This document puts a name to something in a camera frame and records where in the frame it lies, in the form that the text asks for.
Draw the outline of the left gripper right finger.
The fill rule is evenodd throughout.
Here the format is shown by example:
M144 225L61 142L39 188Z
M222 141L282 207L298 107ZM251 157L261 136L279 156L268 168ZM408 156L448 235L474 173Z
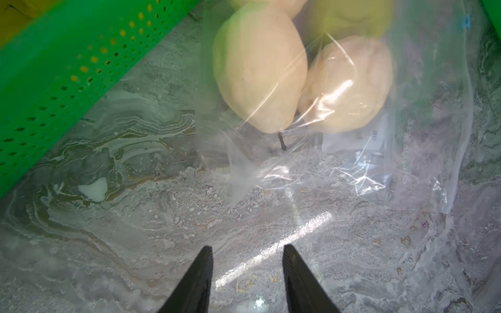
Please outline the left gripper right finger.
M284 246L283 273L290 313L341 312L291 244Z

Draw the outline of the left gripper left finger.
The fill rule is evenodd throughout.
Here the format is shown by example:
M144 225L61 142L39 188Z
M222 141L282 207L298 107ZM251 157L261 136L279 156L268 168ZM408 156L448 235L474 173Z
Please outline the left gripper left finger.
M207 313L212 274L213 251L204 246L158 313Z

